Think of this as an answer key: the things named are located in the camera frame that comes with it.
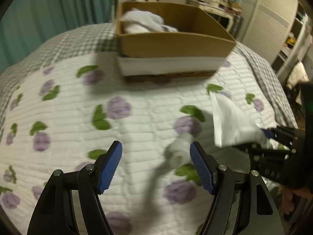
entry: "white wardrobe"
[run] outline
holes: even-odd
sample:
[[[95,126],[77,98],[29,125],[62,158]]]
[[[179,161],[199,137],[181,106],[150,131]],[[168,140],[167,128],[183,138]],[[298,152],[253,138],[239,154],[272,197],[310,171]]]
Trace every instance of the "white wardrobe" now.
[[[297,0],[241,0],[242,28],[237,41],[272,64],[280,52],[297,13]]]

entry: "yellow object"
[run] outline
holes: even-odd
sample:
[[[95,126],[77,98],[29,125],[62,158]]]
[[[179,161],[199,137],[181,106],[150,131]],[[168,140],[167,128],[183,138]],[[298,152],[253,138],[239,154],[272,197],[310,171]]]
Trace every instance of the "yellow object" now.
[[[289,37],[287,38],[287,40],[286,40],[286,44],[289,44],[289,45],[294,46],[294,45],[295,45],[295,38],[289,36]]]

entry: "purple flower print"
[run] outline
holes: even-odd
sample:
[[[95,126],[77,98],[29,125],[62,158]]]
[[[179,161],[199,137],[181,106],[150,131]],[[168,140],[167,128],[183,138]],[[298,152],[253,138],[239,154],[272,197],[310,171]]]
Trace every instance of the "purple flower print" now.
[[[49,148],[50,137],[46,132],[38,132],[34,137],[34,149],[42,152]]]
[[[164,197],[170,203],[184,204],[196,197],[196,186],[185,180],[174,181],[165,188]]]
[[[130,104],[122,97],[114,97],[109,101],[107,116],[112,119],[121,119],[130,116]]]
[[[15,137],[15,133],[9,132],[7,134],[7,145],[10,146],[13,143],[13,138]]]
[[[11,182],[13,179],[12,173],[9,170],[5,170],[4,175],[3,175],[3,179],[6,182]]]
[[[10,104],[10,110],[13,110],[17,106],[18,106],[18,100],[14,99]]]
[[[178,134],[189,132],[194,137],[198,136],[202,130],[199,120],[190,116],[178,118],[174,127]]]
[[[222,64],[222,67],[228,68],[230,67],[232,64],[231,62],[229,62],[227,59],[225,60],[225,62]]]
[[[122,213],[110,212],[105,216],[115,235],[128,235],[133,230],[129,218]]]
[[[224,91],[219,92],[219,94],[222,94],[222,95],[226,96],[228,99],[231,99],[231,98],[232,98],[232,96],[230,95],[230,93],[227,93],[227,92],[224,92]]]
[[[84,85],[95,85],[103,78],[103,72],[101,70],[93,70],[85,73]]]
[[[255,106],[256,111],[261,112],[264,110],[264,104],[260,99],[254,99],[253,104]]]
[[[34,194],[34,197],[36,199],[39,199],[42,191],[43,191],[43,188],[41,186],[33,186],[32,187],[32,193]]]
[[[44,85],[42,86],[39,96],[45,96],[49,93],[49,91],[53,88],[54,86],[54,80],[48,80]]]
[[[54,69],[54,67],[53,67],[53,66],[50,66],[50,67],[46,68],[46,69],[43,71],[43,74],[44,74],[44,75],[48,75],[48,74],[51,73],[51,71],[52,71],[53,69]]]
[[[75,171],[81,170],[81,169],[84,168],[87,164],[93,164],[93,162],[83,162],[83,163],[81,163],[81,164],[79,164],[79,165],[76,166]]]
[[[2,202],[6,208],[15,209],[21,202],[20,198],[12,192],[4,193]]]

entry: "bed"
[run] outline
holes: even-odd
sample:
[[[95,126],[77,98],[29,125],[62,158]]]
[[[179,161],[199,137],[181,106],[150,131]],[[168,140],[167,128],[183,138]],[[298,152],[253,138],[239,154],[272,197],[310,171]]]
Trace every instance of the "bed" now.
[[[196,234],[212,197],[192,164],[168,169],[164,149],[190,132],[218,163],[249,171],[244,153],[214,147],[208,89],[232,99],[260,127],[296,127],[269,63],[244,45],[237,43],[209,79],[129,85],[116,65],[114,30],[97,24],[57,35],[0,76],[0,204],[22,234],[52,172],[93,163],[114,140],[123,156],[100,196],[114,233]],[[189,116],[187,105],[202,116]],[[87,234],[77,192],[73,198],[80,234]]]

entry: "human hand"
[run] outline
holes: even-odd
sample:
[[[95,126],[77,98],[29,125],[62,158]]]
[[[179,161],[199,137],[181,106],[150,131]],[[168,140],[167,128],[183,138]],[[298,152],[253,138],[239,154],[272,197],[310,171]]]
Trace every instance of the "human hand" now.
[[[313,197],[313,194],[311,194],[309,188],[303,187],[299,190],[292,190],[287,187],[283,187],[282,191],[282,198],[281,198],[281,212],[285,214],[289,214],[292,212],[295,208],[293,202],[292,202],[292,197],[293,195],[297,195],[300,197],[304,197],[308,200],[311,200]]]

